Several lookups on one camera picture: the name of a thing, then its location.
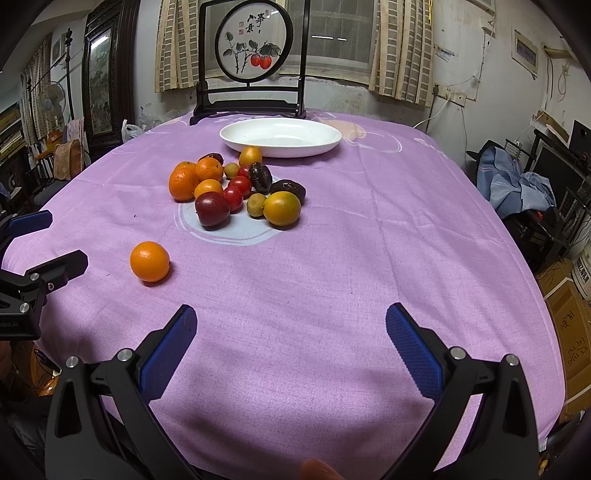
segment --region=metal screw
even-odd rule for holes
[[[458,346],[455,346],[454,348],[449,350],[449,352],[451,353],[452,357],[456,360],[464,360],[466,358],[466,351]]]
[[[133,355],[134,351],[131,348],[123,348],[123,350],[119,350],[117,353],[117,359],[122,362],[126,362],[131,357],[133,357]]]
[[[72,355],[68,360],[66,360],[66,367],[74,368],[76,365],[78,365],[77,356]]]
[[[513,355],[513,354],[507,355],[505,360],[507,360],[507,363],[512,367],[516,367],[517,365],[519,365],[519,359],[517,358],[516,355]]]

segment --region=white plastic bag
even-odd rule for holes
[[[123,120],[123,127],[121,128],[121,138],[123,143],[128,142],[132,138],[139,137],[144,131],[137,125],[127,124],[127,120]]]

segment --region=circular black frame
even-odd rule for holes
[[[271,7],[275,8],[283,17],[283,20],[285,22],[286,32],[285,32],[285,46],[283,47],[283,50],[281,51],[281,55],[279,55],[279,58],[277,59],[275,64],[269,70],[264,71],[262,75],[255,77],[253,79],[247,80],[247,79],[242,79],[240,77],[237,77],[234,74],[232,74],[226,70],[226,67],[224,67],[224,65],[222,63],[222,59],[220,57],[220,53],[219,53],[219,40],[220,40],[220,36],[222,35],[222,30],[228,21],[228,18],[230,18],[236,10],[239,10],[242,7],[244,7],[246,5],[250,5],[250,4],[267,4],[267,5],[270,5]],[[215,44],[214,44],[213,50],[216,55],[217,64],[222,69],[222,72],[224,72],[224,74],[228,78],[230,78],[230,80],[234,80],[235,82],[239,82],[239,83],[246,83],[248,85],[250,83],[260,82],[261,80],[264,80],[267,77],[270,77],[277,70],[279,70],[283,66],[283,64],[287,60],[287,57],[290,54],[291,47],[293,46],[293,41],[294,41],[294,26],[293,26],[291,18],[289,16],[289,14],[287,13],[287,11],[285,10],[285,8],[283,8],[279,4],[276,4],[272,0],[246,0],[245,2],[242,2],[241,4],[238,4],[237,6],[232,8],[226,14],[226,16],[223,18],[223,20],[220,23],[220,26],[218,27],[217,32],[216,32],[216,38],[215,38]]]

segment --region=white oval dish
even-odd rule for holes
[[[241,152],[252,145],[263,157],[301,158],[326,153],[343,135],[330,125],[299,118],[253,118],[222,128],[220,137]]]

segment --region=cardboard box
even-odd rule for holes
[[[558,337],[566,384],[560,422],[591,407],[591,307],[577,290],[569,260],[537,275]]]

